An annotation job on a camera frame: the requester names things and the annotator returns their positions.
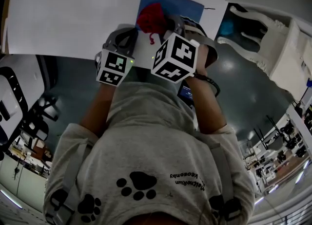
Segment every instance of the blue paper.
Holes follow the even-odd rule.
[[[204,5],[192,0],[141,0],[137,17],[142,9],[153,3],[160,3],[165,15],[181,15],[195,22],[200,21],[204,10]]]

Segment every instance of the black paw print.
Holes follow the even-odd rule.
[[[136,190],[147,190],[151,187],[154,187],[157,183],[157,179],[154,176],[149,176],[141,171],[134,171],[131,172],[130,178],[132,180],[133,186],[136,188]],[[127,180],[124,178],[120,178],[117,181],[117,186],[119,188],[123,188],[127,184]],[[130,187],[125,187],[121,190],[121,194],[123,196],[129,196],[132,193],[132,189]],[[133,195],[133,199],[136,201],[141,200],[144,197],[144,193],[142,191],[138,191]],[[153,199],[156,197],[156,191],[153,189],[150,189],[146,193],[147,199]]]
[[[99,198],[94,199],[94,197],[90,194],[86,194],[84,199],[78,205],[78,212],[79,214],[89,214],[83,215],[81,220],[84,223],[90,223],[91,221],[94,222],[96,220],[95,215],[100,214],[100,210],[98,207],[102,205]]]

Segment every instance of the white chair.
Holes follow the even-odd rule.
[[[286,36],[288,34],[288,27],[280,21],[274,21],[266,15],[258,12],[240,12],[234,6],[230,7],[230,11],[239,17],[261,22],[268,28],[268,31],[262,39],[241,33],[242,36],[257,42],[260,45],[260,50],[258,52],[248,51],[234,41],[225,37],[219,37],[217,42],[220,44],[229,44],[243,58],[256,63],[260,69],[269,75],[283,49]]]
[[[307,89],[308,78],[312,78],[311,37],[302,33],[293,19],[288,28],[258,12],[240,12],[234,6],[230,11],[242,18],[257,20],[268,28],[262,39],[241,33],[257,42],[260,50],[248,51],[225,37],[219,37],[217,42],[229,44],[243,58],[256,63],[278,87],[300,100]]]

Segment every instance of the gray t-shirt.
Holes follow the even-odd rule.
[[[70,224],[122,225],[154,212],[189,225],[223,224],[222,184],[209,149],[220,143],[234,196],[242,205],[238,224],[247,223],[254,207],[253,186],[230,127],[211,135],[194,131],[191,110],[172,92],[148,83],[121,84],[108,123],[100,139],[77,124],[67,127],[47,183],[45,212],[71,155],[87,138],[93,149],[78,173],[80,204]]]

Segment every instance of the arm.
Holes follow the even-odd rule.
[[[205,69],[207,54],[208,47],[206,45],[200,45],[196,70],[199,74],[205,76],[207,76]],[[194,77],[188,77],[186,82],[192,91],[200,132],[211,134],[224,127],[226,125],[225,117],[209,83]]]
[[[106,130],[106,120],[116,87],[101,84],[89,110],[80,125],[101,137]]]

